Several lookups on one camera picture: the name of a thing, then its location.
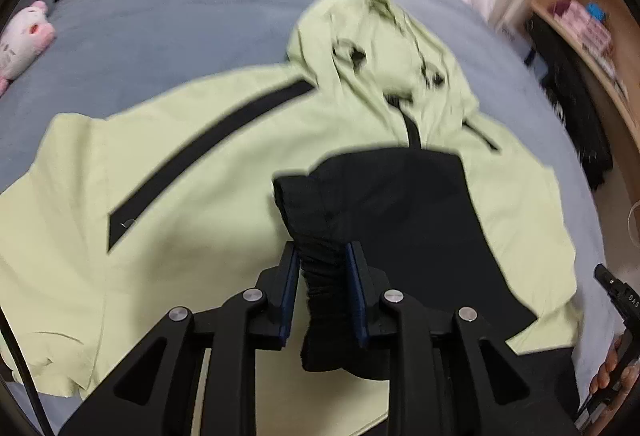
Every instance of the mattress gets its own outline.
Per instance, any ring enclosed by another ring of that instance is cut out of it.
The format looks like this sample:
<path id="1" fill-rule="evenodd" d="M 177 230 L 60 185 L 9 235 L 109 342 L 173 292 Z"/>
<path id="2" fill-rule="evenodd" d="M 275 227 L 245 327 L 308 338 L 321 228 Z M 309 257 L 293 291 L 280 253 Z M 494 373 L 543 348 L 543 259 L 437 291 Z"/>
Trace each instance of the mattress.
<path id="1" fill-rule="evenodd" d="M 0 191 L 28 169 L 56 113 L 106 117 L 193 78 L 283 61 L 289 33 L 313 1 L 61 0 L 50 16 L 56 42 L 0 100 Z M 450 47 L 481 110 L 556 173 L 576 248 L 575 304 L 584 312 L 574 350 L 584 398 L 616 314 L 593 279 L 604 261 L 602 235 L 572 143 L 532 74 L 478 13 L 461 0 L 393 1 Z M 56 400 L 47 405 L 62 419 L 77 405 Z"/>

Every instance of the triangular cutout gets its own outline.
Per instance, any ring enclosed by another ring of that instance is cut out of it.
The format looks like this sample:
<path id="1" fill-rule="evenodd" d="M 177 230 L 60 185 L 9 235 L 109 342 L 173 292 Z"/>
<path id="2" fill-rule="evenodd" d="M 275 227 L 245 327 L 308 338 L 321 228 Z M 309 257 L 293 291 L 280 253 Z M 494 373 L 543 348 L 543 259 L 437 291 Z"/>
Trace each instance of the triangular cutout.
<path id="1" fill-rule="evenodd" d="M 121 378 L 113 390 L 118 398 L 138 405 L 146 405 L 156 383 L 166 343 L 165 338 L 156 340 L 129 372 Z"/>
<path id="2" fill-rule="evenodd" d="M 480 340 L 480 352 L 489 374 L 495 403 L 507 405 L 511 402 L 524 400 L 529 396 L 527 384 L 489 340 Z"/>

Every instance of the white cable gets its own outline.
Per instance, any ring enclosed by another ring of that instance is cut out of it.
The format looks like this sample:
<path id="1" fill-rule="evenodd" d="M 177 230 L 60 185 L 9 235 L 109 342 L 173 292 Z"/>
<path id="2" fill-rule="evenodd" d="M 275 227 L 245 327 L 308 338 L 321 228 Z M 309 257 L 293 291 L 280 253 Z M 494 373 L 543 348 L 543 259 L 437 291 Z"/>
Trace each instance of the white cable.
<path id="1" fill-rule="evenodd" d="M 637 201 L 636 203 L 634 203 L 631 207 L 631 210 L 629 211 L 629 216 L 626 219 L 626 231 L 629 234 L 629 239 L 631 239 L 631 242 L 633 243 L 633 245 L 635 246 L 636 249 L 640 249 L 640 240 L 638 240 L 637 236 L 632 236 L 631 235 L 631 214 L 634 213 L 634 211 L 640 206 L 640 201 Z"/>

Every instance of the hand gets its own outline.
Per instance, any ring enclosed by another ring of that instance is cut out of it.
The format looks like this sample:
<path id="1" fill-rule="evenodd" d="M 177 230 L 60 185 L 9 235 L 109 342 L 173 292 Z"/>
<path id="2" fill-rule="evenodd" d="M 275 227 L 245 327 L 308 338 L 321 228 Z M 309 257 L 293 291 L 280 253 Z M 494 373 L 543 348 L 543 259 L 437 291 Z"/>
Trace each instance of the hand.
<path id="1" fill-rule="evenodd" d="M 616 341 L 613 343 L 612 349 L 607 353 L 607 358 L 604 363 L 600 366 L 598 370 L 598 374 L 593 377 L 591 381 L 591 385 L 589 386 L 589 392 L 591 394 L 596 393 L 599 389 L 604 389 L 609 386 L 609 373 L 616 369 L 618 365 L 618 354 L 616 350 L 620 347 L 620 343 L 622 342 L 622 337 L 618 337 Z M 635 364 L 633 366 L 628 366 L 623 372 L 622 376 L 620 376 L 620 392 L 613 399 L 613 402 L 602 412 L 600 417 L 593 423 L 585 436 L 596 436 L 600 434 L 602 429 L 609 423 L 609 421 L 614 417 L 615 413 L 618 411 L 622 403 L 625 401 L 629 392 L 631 392 L 632 387 L 636 383 L 638 379 L 639 368 L 638 365 Z"/>

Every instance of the black cable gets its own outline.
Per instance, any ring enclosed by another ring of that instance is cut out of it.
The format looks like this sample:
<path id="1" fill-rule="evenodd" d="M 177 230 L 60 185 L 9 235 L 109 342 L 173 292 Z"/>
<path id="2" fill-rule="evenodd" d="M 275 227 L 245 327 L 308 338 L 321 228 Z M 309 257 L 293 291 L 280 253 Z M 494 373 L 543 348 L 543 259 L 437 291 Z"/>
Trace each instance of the black cable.
<path id="1" fill-rule="evenodd" d="M 4 339 L 7 347 L 9 348 L 9 352 L 14 359 L 15 365 L 18 368 L 18 372 L 20 373 L 20 378 L 22 379 L 22 383 L 24 384 L 24 389 L 27 390 L 27 396 L 29 397 L 29 401 L 31 402 L 31 407 L 33 407 L 33 411 L 36 414 L 36 418 L 38 419 L 38 423 L 40 424 L 40 429 L 44 436 L 55 436 L 51 425 L 49 424 L 49 419 L 47 418 L 47 414 L 44 411 L 42 403 L 40 402 L 40 397 L 38 396 L 38 391 L 36 389 L 35 384 L 33 384 L 33 378 L 31 378 L 31 373 L 29 368 L 27 367 L 27 362 L 20 351 L 20 346 L 18 346 L 18 341 L 15 339 L 14 332 L 11 330 L 11 326 L 9 326 L 9 321 L 4 316 L 4 312 L 0 307 L 0 334 Z"/>

